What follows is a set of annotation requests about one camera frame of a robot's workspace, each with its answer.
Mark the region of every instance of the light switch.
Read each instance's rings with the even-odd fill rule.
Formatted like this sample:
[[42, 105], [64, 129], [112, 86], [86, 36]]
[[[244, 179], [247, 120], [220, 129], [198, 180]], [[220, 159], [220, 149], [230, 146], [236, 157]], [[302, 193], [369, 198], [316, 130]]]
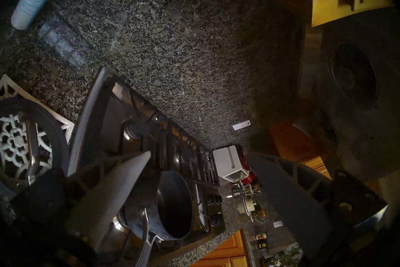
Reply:
[[232, 127], [234, 130], [238, 130], [238, 129], [242, 129], [242, 128], [250, 126], [250, 125], [251, 125], [250, 120], [246, 120], [244, 122], [241, 122], [240, 124], [233, 125]]
[[282, 221], [274, 222], [274, 228], [277, 228], [279, 226], [283, 226]]

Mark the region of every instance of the stainless steel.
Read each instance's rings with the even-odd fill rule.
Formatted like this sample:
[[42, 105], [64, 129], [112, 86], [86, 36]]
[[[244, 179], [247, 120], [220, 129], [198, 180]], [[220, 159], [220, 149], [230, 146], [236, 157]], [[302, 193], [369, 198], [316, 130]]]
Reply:
[[[97, 82], [98, 79], [103, 80], [112, 91], [108, 93], [104, 118], [98, 126], [100, 133], [94, 141], [98, 146], [97, 153], [129, 154], [150, 151], [151, 158], [143, 173], [154, 175], [162, 171], [175, 171], [183, 176], [191, 192], [194, 215], [191, 233], [178, 241], [157, 239], [159, 242], [151, 250], [148, 266], [159, 265], [183, 255], [221, 234], [225, 230], [223, 219], [218, 225], [211, 226], [211, 216], [222, 212], [221, 204], [207, 204], [207, 195], [219, 195], [219, 181], [212, 152], [118, 76], [105, 78], [99, 73], [94, 83], [97, 87], [102, 87]], [[142, 125], [146, 124], [147, 129], [139, 130], [142, 135], [134, 139], [126, 124], [136, 120], [140, 120]], [[86, 163], [82, 160], [77, 163], [84, 164]], [[99, 263], [117, 261], [125, 237], [126, 232], [119, 231], [114, 225], [109, 227], [99, 248]], [[125, 259], [134, 259], [137, 250], [137, 247], [128, 244]]]
[[29, 166], [27, 170], [28, 183], [31, 185], [36, 181], [36, 172], [40, 166], [39, 160], [39, 142], [38, 133], [36, 131], [36, 123], [31, 122], [29, 119], [25, 118], [26, 126], [26, 140], [28, 142], [28, 154], [29, 154]]
[[245, 194], [245, 192], [238, 192], [238, 193], [233, 193], [233, 198], [239, 198], [239, 197], [243, 197]]
[[178, 240], [192, 229], [193, 207], [189, 188], [175, 171], [141, 177], [121, 209], [121, 218], [133, 233], [143, 234], [139, 207], [146, 208], [149, 230], [162, 240]]
[[141, 206], [139, 208], [139, 215], [140, 219], [142, 220], [143, 237], [142, 237], [142, 244], [140, 245], [137, 257], [132, 262], [132, 266], [146, 267], [147, 262], [149, 260], [151, 248], [153, 246], [153, 242], [157, 239], [157, 235], [152, 234], [149, 231], [149, 218], [147, 216], [147, 211], [144, 206]]
[[88, 130], [88, 123], [93, 112], [96, 100], [98, 99], [99, 93], [102, 89], [103, 84], [111, 77], [111, 71], [103, 67], [97, 74], [94, 84], [89, 90], [86, 97], [84, 106], [82, 107], [81, 114], [79, 116], [79, 122], [76, 128], [74, 140], [71, 145], [70, 164], [68, 166], [67, 176], [74, 173], [78, 167], [79, 161], [83, 153], [84, 139]]

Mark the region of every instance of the frying pan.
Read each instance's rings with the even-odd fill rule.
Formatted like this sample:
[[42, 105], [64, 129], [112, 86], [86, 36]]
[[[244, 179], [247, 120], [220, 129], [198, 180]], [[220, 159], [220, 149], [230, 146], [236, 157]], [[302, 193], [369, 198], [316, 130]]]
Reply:
[[192, 229], [193, 209], [189, 188], [179, 173], [163, 171], [140, 180], [120, 211], [132, 232], [142, 238], [133, 266], [147, 265], [153, 242], [179, 240]]

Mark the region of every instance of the pot handle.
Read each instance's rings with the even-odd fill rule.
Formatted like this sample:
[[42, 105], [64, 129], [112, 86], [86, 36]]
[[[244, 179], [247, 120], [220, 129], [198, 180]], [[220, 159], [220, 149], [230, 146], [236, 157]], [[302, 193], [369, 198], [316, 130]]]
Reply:
[[153, 242], [157, 238], [157, 235], [149, 232], [149, 219], [147, 216], [146, 208], [144, 206], [141, 206], [139, 208], [139, 216], [142, 220], [143, 237], [142, 244], [140, 245], [139, 251], [136, 254], [133, 266], [146, 267], [149, 260], [151, 248], [153, 246]]

